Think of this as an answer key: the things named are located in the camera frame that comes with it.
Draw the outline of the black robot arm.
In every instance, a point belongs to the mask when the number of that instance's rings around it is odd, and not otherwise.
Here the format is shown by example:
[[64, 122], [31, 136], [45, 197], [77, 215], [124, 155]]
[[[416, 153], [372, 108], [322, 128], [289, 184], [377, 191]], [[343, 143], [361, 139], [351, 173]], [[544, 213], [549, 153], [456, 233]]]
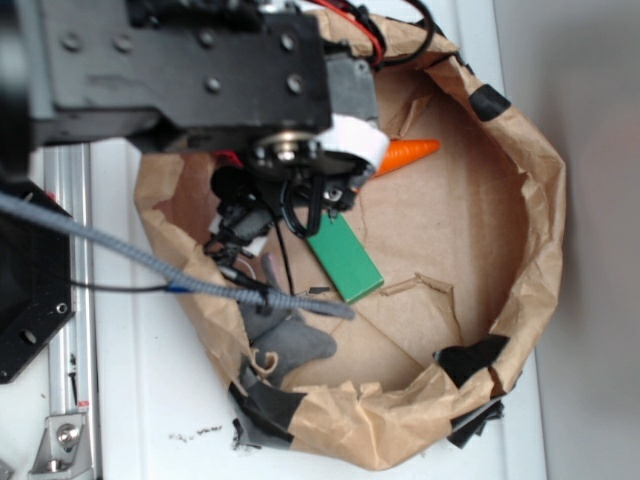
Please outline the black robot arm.
[[234, 154], [214, 175], [214, 241], [279, 221], [301, 238], [380, 169], [369, 63], [287, 2], [5, 1], [1, 178], [45, 146], [124, 138], [144, 153]]

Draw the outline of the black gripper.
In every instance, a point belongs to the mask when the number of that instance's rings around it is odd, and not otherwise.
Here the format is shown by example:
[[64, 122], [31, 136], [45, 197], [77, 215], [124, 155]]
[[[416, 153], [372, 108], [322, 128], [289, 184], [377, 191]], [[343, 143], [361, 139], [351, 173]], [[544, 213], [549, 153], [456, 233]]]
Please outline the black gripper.
[[378, 127], [371, 68], [349, 54], [333, 54], [327, 80], [327, 130], [272, 135], [239, 163], [215, 170], [211, 190], [219, 205], [209, 243], [219, 252], [251, 253], [280, 223], [299, 238], [316, 235], [322, 215], [351, 209], [380, 170], [389, 139]]

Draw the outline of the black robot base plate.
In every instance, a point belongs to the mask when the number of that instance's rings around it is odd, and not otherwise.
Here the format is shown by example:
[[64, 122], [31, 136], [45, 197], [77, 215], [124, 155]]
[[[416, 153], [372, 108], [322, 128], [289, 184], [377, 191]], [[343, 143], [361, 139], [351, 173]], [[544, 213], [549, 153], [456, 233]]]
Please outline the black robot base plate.
[[67, 235], [1, 215], [1, 383], [9, 384], [73, 316]]

